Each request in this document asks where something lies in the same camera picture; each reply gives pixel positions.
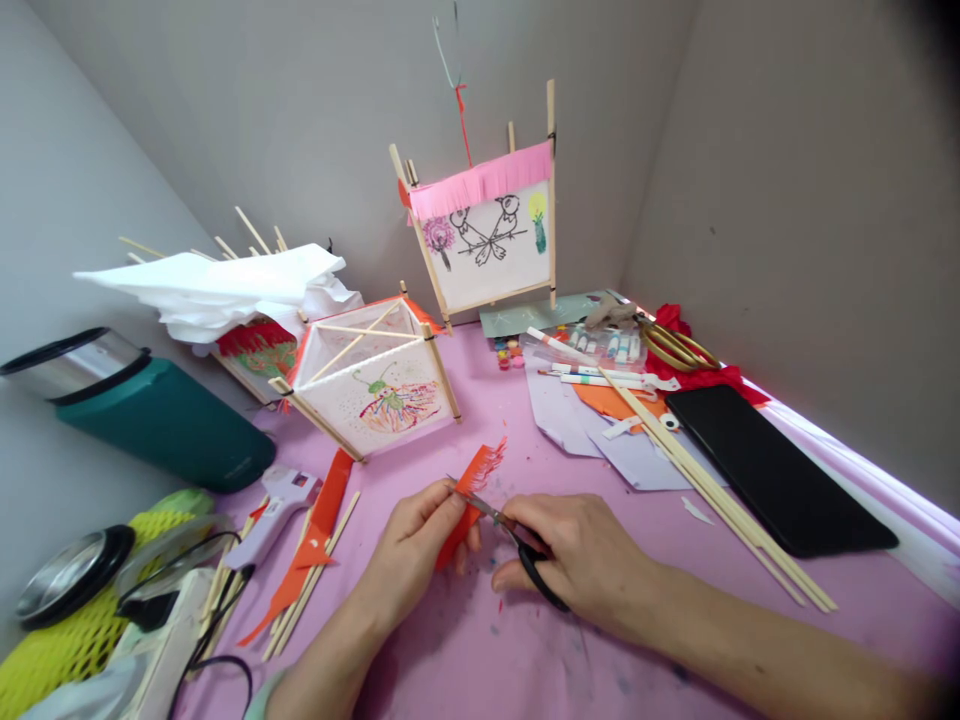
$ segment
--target hanging string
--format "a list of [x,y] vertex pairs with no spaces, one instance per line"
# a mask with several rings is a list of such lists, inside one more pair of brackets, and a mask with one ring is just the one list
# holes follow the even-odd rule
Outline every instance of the hanging string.
[[[459,45],[460,20],[457,12],[456,2],[453,3],[453,28]],[[440,52],[440,62],[443,63],[443,72],[447,76],[447,83],[450,85],[450,89],[453,90],[457,95],[457,107],[460,108],[460,129],[463,131],[463,145],[467,149],[467,162],[470,164],[470,167],[473,167],[473,158],[470,157],[470,140],[467,139],[467,121],[466,117],[464,116],[466,106],[463,103],[463,94],[460,92],[461,90],[467,89],[467,86],[462,82],[463,65],[458,63],[457,81],[454,82],[453,78],[450,76],[450,68],[447,67],[447,59],[443,56],[443,46],[440,44],[440,19],[436,15],[433,17],[433,37],[437,41],[437,50]]]

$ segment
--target white paper panel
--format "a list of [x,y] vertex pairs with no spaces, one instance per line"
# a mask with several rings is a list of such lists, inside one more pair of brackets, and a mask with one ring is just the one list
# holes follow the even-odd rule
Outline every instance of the white paper panel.
[[364,455],[452,414],[423,340],[325,376],[298,394]]
[[550,279],[549,183],[423,223],[451,310]]

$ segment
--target smartphone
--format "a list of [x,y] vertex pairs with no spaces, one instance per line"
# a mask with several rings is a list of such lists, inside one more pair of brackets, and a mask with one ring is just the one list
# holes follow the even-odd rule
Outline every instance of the smartphone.
[[666,402],[757,521],[794,557],[899,543],[729,385],[673,393]]

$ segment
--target white tissue paper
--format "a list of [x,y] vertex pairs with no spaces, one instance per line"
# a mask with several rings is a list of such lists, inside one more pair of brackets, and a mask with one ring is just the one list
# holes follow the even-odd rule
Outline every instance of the white tissue paper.
[[303,245],[276,255],[210,262],[193,253],[101,272],[76,272],[79,280],[135,295],[160,311],[170,337],[212,343],[233,328],[263,314],[292,333],[299,343],[303,310],[311,320],[363,305],[333,273],[343,258],[319,245]]

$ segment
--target green thermos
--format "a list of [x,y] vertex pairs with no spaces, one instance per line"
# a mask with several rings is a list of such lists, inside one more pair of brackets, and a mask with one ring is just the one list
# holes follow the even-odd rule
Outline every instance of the green thermos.
[[276,457],[239,413],[109,328],[21,355],[0,377],[52,403],[68,425],[213,492],[247,487]]

